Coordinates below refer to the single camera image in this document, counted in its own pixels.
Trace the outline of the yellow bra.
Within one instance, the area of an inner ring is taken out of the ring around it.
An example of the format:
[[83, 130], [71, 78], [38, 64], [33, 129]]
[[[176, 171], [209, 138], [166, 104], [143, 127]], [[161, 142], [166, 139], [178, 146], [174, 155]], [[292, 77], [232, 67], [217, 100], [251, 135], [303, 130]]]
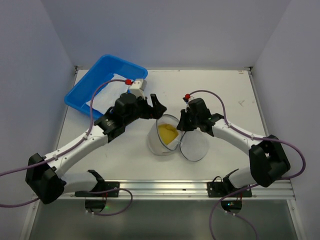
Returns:
[[176, 128], [168, 123], [158, 125], [157, 130], [160, 139], [165, 145], [169, 145], [179, 135]]

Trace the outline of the white bra pad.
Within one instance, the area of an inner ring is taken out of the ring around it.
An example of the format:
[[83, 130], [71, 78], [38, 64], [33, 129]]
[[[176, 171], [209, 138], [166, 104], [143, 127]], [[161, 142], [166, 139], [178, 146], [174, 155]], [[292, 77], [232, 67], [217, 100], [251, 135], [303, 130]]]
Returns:
[[109, 107], [112, 107], [119, 96], [128, 91], [128, 85], [115, 81], [108, 83], [94, 97], [92, 108], [104, 114]]

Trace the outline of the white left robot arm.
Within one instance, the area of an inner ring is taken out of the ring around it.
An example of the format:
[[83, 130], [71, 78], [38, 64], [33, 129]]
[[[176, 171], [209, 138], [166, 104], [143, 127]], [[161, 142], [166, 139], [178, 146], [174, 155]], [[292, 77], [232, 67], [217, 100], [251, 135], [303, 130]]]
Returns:
[[45, 205], [57, 200], [62, 194], [92, 191], [104, 181], [94, 170], [83, 174], [67, 174], [67, 171], [97, 148], [100, 148], [125, 132], [126, 126], [138, 119], [156, 119], [167, 108], [155, 94], [146, 98], [123, 93], [105, 114], [93, 122], [85, 133], [44, 156], [35, 153], [28, 159], [25, 176], [27, 185]]

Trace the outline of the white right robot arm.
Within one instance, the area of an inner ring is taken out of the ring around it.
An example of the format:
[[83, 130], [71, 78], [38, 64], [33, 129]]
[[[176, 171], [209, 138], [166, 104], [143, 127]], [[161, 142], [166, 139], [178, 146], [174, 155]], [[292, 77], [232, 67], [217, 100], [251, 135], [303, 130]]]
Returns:
[[189, 101], [187, 107], [180, 111], [177, 129], [182, 132], [200, 129], [203, 133], [226, 141], [248, 156], [248, 167], [235, 169], [222, 179], [224, 187], [229, 191], [255, 184], [267, 188], [291, 168], [277, 137], [255, 136], [248, 131], [240, 133], [232, 128], [230, 122], [226, 122], [224, 115], [211, 114], [202, 98]]

